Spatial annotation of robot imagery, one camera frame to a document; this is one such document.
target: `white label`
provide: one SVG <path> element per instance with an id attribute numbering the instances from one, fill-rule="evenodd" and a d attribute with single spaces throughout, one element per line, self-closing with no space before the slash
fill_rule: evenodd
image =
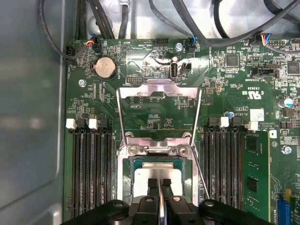
<path id="1" fill-rule="evenodd" d="M 264 121 L 264 110 L 250 109 L 250 121 Z"/>

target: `motherboard mounting screw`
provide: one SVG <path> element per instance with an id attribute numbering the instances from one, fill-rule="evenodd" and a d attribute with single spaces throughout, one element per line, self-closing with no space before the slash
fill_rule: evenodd
<path id="1" fill-rule="evenodd" d="M 281 152 L 285 155 L 290 154 L 292 152 L 292 148 L 290 146 L 283 146 Z"/>
<path id="2" fill-rule="evenodd" d="M 177 196 L 173 197 L 173 200 L 176 201 L 176 202 L 179 202 L 181 199 Z"/>
<path id="3" fill-rule="evenodd" d="M 133 155 L 136 155 L 137 154 L 137 148 L 135 146 L 131 146 L 129 149 L 128 149 L 128 153 L 133 156 Z"/>
<path id="4" fill-rule="evenodd" d="M 78 85 L 79 87 L 84 88 L 86 86 L 86 81 L 84 79 L 80 79 L 78 81 Z"/>
<path id="5" fill-rule="evenodd" d="M 208 207 L 213 207 L 214 203 L 212 203 L 212 202 L 206 202 L 205 205 L 207 205 Z"/>
<path id="6" fill-rule="evenodd" d="M 188 154 L 188 150 L 186 147 L 180 147 L 178 149 L 178 155 L 180 156 L 186 156 Z"/>
<path id="7" fill-rule="evenodd" d="M 176 43 L 175 50 L 181 52 L 183 50 L 183 44 L 180 42 Z"/>

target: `motherboard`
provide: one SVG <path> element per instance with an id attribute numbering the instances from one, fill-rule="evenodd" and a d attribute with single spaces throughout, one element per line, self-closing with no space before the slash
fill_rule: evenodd
<path id="1" fill-rule="evenodd" d="M 64 220 L 147 195 L 155 174 L 198 205 L 195 149 L 210 198 L 300 224 L 300 55 L 251 40 L 99 39 L 68 62 L 66 103 Z"/>

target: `connector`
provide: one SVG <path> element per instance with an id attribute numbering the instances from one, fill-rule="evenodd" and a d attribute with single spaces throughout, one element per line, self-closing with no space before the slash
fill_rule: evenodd
<path id="1" fill-rule="evenodd" d="M 277 200 L 278 225 L 290 225 L 291 205 L 284 199 Z"/>

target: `blue wire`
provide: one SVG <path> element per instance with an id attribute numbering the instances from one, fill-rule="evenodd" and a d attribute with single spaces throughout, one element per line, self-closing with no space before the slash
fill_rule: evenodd
<path id="1" fill-rule="evenodd" d="M 193 39 L 193 44 L 196 43 L 196 37 L 194 35 L 192 36 L 192 39 Z"/>
<path id="2" fill-rule="evenodd" d="M 270 37 L 271 37 L 271 34 L 269 34 L 266 38 L 266 45 L 268 44 Z"/>

